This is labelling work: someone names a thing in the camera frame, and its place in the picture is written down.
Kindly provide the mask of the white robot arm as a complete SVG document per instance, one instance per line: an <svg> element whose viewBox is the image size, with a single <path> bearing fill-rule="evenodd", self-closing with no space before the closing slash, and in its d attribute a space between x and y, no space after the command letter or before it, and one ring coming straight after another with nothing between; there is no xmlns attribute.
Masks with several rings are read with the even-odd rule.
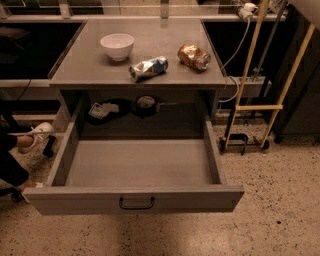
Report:
<svg viewBox="0 0 320 256"><path fill-rule="evenodd" d="M290 3L320 30L320 0L290 0Z"/></svg>

